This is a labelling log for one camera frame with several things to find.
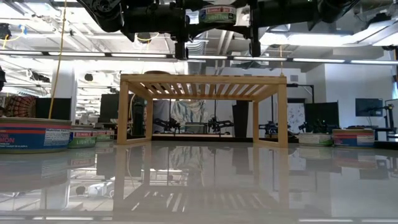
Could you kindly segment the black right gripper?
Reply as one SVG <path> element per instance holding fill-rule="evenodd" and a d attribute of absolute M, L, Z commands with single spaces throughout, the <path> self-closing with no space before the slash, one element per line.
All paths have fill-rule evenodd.
<path fill-rule="evenodd" d="M 235 8 L 241 8 L 248 5 L 248 0 L 217 0 L 217 4 L 230 5 Z M 264 6 L 258 0 L 249 0 L 250 6 L 250 26 L 220 26 L 219 30 L 237 32 L 242 34 L 245 39 L 250 39 L 249 51 L 252 57 L 259 57 L 261 55 L 261 43 L 259 41 L 259 28 L 262 25 L 262 13 Z"/>

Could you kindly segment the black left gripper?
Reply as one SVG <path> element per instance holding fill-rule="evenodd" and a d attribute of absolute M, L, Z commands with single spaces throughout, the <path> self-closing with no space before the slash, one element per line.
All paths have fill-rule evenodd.
<path fill-rule="evenodd" d="M 188 59 L 186 41 L 194 39 L 205 31 L 219 28 L 217 24 L 190 24 L 187 31 L 188 22 L 184 6 L 185 1 L 183 0 L 175 0 L 170 3 L 173 19 L 170 37 L 175 41 L 175 58 L 179 60 Z M 189 9 L 202 9 L 205 6 L 213 6 L 213 3 L 205 0 L 189 0 Z"/>

